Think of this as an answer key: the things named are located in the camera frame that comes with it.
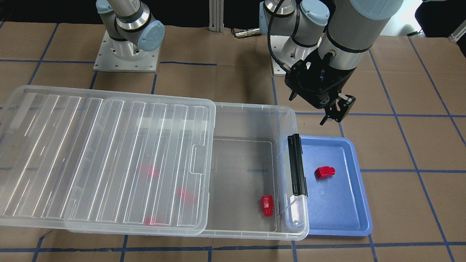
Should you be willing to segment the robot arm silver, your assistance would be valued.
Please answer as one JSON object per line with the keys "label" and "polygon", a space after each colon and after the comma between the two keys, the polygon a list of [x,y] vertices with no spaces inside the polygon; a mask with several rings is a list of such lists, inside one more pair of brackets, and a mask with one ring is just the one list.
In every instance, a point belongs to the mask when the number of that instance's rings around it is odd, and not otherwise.
{"label": "robot arm silver", "polygon": [[289,100],[300,96],[341,122],[356,98],[342,89],[401,0],[264,0],[259,29],[285,74]]}
{"label": "robot arm silver", "polygon": [[146,52],[162,44],[165,27],[140,0],[97,0],[95,6],[111,39],[128,41]]}

